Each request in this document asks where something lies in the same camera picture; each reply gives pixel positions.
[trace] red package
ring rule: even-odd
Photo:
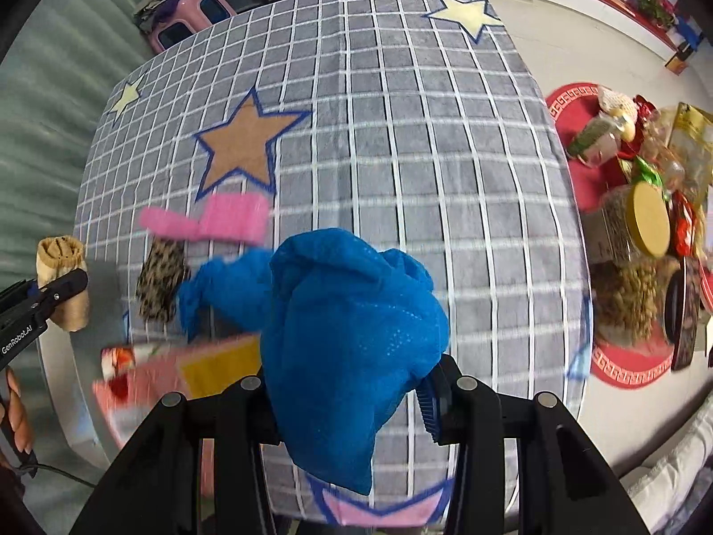
[[[693,207],[680,191],[674,191],[671,196],[673,227],[671,238],[674,249],[679,257],[689,257],[693,250],[693,228],[696,215]]]
[[[634,104],[637,108],[636,135],[632,142],[622,141],[622,149],[619,151],[619,156],[626,159],[633,159],[639,154],[644,142],[644,124],[656,110],[656,107],[641,95],[634,96]]]

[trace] pink cloth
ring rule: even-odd
[[[259,193],[217,193],[206,198],[201,220],[160,207],[144,207],[139,225],[176,241],[228,241],[263,245],[270,202]]]
[[[263,245],[270,202],[260,193],[215,193],[208,196],[198,224],[201,239]]]
[[[92,384],[94,396],[119,448],[124,447],[163,395],[177,391],[189,400],[192,398],[190,388],[180,373],[179,362],[182,358],[199,357],[202,352],[217,348],[240,346],[247,338],[240,335],[220,340],[218,343],[191,344],[138,364],[133,370],[121,375],[126,377],[125,397],[116,395],[111,381],[96,380]],[[203,441],[201,492],[204,496],[213,494],[213,447],[213,439]]]
[[[165,239],[195,241],[198,235],[198,221],[160,207],[144,207],[138,223],[154,235]]]

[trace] black cable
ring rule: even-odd
[[[19,469],[17,469],[16,472],[18,474],[25,474],[29,471],[34,470],[34,469],[41,469],[43,471],[50,471],[53,473],[60,474],[60,475],[62,475],[62,477],[66,477],[67,479],[76,481],[79,484],[88,486],[90,489],[94,489],[96,487],[96,485],[94,483],[90,483],[89,481],[85,481],[84,479],[80,479],[79,477],[75,477],[72,473],[68,473],[67,471],[63,471],[62,469],[58,469],[56,466],[51,466],[49,464],[27,463],[27,464],[22,465]]]

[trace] pink towel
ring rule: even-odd
[[[215,193],[208,197],[199,239],[263,245],[270,202],[260,193]]]
[[[270,202],[259,193],[209,195],[200,221],[160,207],[144,207],[139,225],[176,241],[228,241],[263,245]]]
[[[138,224],[165,239],[195,241],[198,236],[198,221],[160,207],[144,207]]]

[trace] leopard print cloth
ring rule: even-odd
[[[136,283],[139,315],[145,321],[169,323],[176,315],[176,289],[189,277],[183,242],[155,237]]]

